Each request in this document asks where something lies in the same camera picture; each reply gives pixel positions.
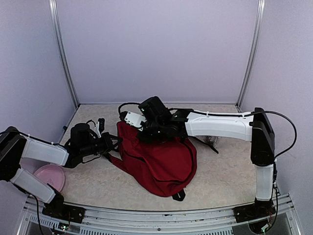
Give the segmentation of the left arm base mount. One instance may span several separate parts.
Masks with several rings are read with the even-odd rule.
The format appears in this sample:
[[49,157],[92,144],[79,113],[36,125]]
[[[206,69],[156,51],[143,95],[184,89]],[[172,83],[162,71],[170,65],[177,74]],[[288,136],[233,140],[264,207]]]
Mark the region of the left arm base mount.
[[56,189],[52,188],[55,193],[54,197],[49,203],[44,203],[42,214],[66,220],[69,223],[81,224],[85,215],[85,209],[78,206],[72,206],[64,203],[64,197]]

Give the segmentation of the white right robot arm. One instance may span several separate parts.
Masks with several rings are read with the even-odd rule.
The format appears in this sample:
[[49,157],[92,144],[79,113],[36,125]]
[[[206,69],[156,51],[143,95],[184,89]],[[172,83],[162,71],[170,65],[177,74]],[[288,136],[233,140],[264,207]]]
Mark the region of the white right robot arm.
[[269,210],[274,183],[275,134],[262,108],[236,114],[193,109],[177,109],[171,113],[157,96],[143,101],[138,108],[145,117],[140,123],[142,131],[154,138],[213,136],[250,142],[250,159],[256,169],[256,202],[250,206],[250,213],[261,217]]

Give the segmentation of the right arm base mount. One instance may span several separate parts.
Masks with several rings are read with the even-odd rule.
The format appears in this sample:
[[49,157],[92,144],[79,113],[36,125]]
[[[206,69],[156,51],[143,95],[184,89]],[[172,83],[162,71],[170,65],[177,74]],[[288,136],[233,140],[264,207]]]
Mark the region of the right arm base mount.
[[237,223],[267,217],[276,213],[272,199],[259,201],[256,198],[252,204],[237,206],[233,211]]

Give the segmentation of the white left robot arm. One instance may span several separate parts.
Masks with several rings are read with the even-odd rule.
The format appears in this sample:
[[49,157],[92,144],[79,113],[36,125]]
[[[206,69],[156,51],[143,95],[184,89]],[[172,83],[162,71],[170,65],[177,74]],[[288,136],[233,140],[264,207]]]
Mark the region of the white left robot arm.
[[75,168],[84,163],[84,157],[106,156],[122,138],[104,132],[98,123],[92,130],[87,123],[76,124],[70,130],[70,138],[64,144],[52,143],[32,137],[10,126],[0,134],[0,179],[11,182],[46,204],[51,212],[62,218],[68,214],[68,206],[58,190],[41,182],[21,166],[22,159],[33,159],[65,168]]

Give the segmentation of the dark red student backpack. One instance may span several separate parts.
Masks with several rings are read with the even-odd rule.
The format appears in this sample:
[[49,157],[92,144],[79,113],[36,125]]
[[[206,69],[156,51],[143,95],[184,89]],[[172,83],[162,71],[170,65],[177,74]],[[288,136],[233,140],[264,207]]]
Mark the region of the dark red student backpack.
[[134,127],[120,121],[117,135],[120,157],[108,154],[107,159],[117,168],[133,176],[148,192],[173,200],[185,199],[185,187],[197,171],[197,150],[188,140],[174,138],[164,143],[141,141]]

